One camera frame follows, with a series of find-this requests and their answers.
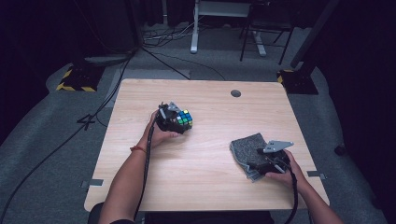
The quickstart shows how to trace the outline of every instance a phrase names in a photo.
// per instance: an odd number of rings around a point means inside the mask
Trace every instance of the gray cloth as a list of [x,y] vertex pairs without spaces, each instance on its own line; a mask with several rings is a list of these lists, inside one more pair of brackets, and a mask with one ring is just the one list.
[[268,161],[263,155],[257,153],[257,148],[265,148],[267,143],[260,133],[251,136],[233,140],[230,144],[230,150],[233,152],[235,160],[244,169],[247,178],[252,182],[262,178],[257,170],[250,169],[249,163],[264,164]]

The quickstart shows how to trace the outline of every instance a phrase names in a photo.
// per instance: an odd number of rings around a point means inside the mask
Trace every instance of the human arm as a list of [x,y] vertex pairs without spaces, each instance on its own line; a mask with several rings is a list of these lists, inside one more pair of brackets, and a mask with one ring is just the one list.
[[[308,183],[303,175],[303,171],[295,161],[291,152],[287,151],[286,149],[285,152],[290,159],[291,170],[294,172],[297,178],[297,191],[303,197],[311,217],[314,220],[314,223],[343,223],[341,218],[335,214],[330,206],[323,201],[315,189]],[[290,171],[287,171],[285,174],[267,173],[265,176],[277,180],[285,184],[287,187],[292,188]]]
[[[147,150],[149,130],[156,114],[157,111],[151,114],[151,119],[136,144],[137,147]],[[155,148],[165,139],[178,136],[178,133],[161,131],[155,123],[153,127],[151,148]],[[117,171],[102,208],[100,224],[108,224],[119,219],[134,220],[134,212],[143,190],[146,158],[147,153],[145,151],[133,150]]]

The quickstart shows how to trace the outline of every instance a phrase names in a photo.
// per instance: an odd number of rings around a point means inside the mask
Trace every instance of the circular hole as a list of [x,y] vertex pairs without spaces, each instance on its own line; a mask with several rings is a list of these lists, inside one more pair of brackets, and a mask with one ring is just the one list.
[[241,91],[233,90],[233,91],[231,91],[231,96],[239,97],[239,96],[241,96]]

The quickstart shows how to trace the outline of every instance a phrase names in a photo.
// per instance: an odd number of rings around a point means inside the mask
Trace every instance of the human hand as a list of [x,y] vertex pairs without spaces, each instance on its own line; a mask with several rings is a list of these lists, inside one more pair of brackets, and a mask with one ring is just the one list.
[[[142,147],[144,149],[147,149],[148,147],[148,138],[149,138],[149,130],[151,128],[152,122],[154,122],[156,116],[157,116],[158,110],[154,111],[151,114],[150,121],[148,122],[148,125],[146,126],[145,131],[143,132],[143,136],[140,138],[140,141],[137,143],[138,147]],[[157,123],[154,123],[154,131],[152,133],[151,137],[151,147],[156,147],[158,146],[161,142],[163,142],[166,139],[169,138],[174,138],[178,137],[179,133],[175,132],[163,132],[157,125]]]
[[[286,149],[283,150],[289,157],[291,170],[294,172],[297,178],[297,183],[298,183],[297,190],[300,192],[302,189],[305,189],[307,186],[309,186],[309,183],[305,179],[305,176],[303,175],[303,171],[301,170],[300,165],[297,164],[291,152],[289,152]],[[285,174],[277,174],[277,173],[269,172],[265,174],[265,177],[279,181],[282,184],[286,185],[288,188],[292,189],[292,180],[289,170]]]

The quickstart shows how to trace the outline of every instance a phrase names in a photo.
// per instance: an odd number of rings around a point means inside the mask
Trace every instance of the table top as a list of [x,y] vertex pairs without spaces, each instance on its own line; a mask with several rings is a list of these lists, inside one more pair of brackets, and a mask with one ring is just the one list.
[[[233,97],[231,91],[241,92]],[[252,183],[230,150],[233,140],[261,133],[294,142],[288,150],[326,203],[329,199],[282,85],[275,82],[124,79],[107,127],[86,210],[103,202],[114,175],[161,102],[188,109],[191,130],[151,150],[141,211],[291,209],[292,190],[265,177]],[[299,197],[299,208],[306,208]]]

